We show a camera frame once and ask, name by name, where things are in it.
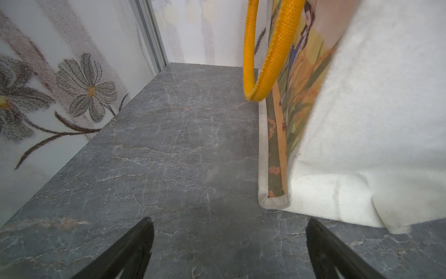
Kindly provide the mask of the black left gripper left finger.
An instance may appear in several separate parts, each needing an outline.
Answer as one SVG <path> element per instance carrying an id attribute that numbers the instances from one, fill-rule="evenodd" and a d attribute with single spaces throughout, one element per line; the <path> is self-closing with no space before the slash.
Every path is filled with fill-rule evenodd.
<path id="1" fill-rule="evenodd" d="M 142 279 L 151 259 L 153 241 L 153 222 L 150 217 L 144 217 L 73 277 L 75 279 Z"/>

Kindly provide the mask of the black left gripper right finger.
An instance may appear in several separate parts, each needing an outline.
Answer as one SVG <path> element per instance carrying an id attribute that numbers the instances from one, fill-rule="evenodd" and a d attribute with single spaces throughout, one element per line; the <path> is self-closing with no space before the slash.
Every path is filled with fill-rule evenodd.
<path id="1" fill-rule="evenodd" d="M 305 232 L 316 278 L 385 279 L 317 219 L 309 220 Z"/>

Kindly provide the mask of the white canvas bag yellow handles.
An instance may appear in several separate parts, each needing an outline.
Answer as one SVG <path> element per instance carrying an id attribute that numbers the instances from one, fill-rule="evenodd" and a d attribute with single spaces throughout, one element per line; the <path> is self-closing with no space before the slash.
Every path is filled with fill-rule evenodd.
<path id="1" fill-rule="evenodd" d="M 446 3 L 269 1 L 247 8 L 243 89 L 259 103 L 258 201 L 404 234 L 446 216 Z"/>

